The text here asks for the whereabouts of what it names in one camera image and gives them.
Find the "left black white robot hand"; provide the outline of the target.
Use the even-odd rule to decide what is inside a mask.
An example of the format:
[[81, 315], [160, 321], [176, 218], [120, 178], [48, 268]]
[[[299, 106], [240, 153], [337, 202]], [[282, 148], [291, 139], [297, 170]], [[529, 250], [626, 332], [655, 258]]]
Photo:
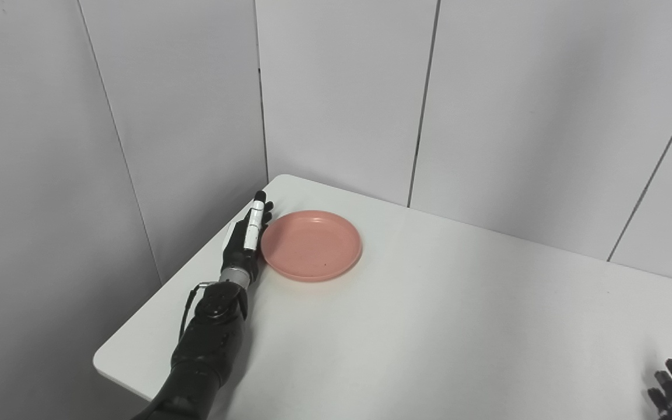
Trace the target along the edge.
[[232, 227], [222, 251], [221, 282], [232, 282], [248, 289], [258, 279], [261, 237], [272, 220], [273, 203], [265, 191], [257, 191], [243, 219]]

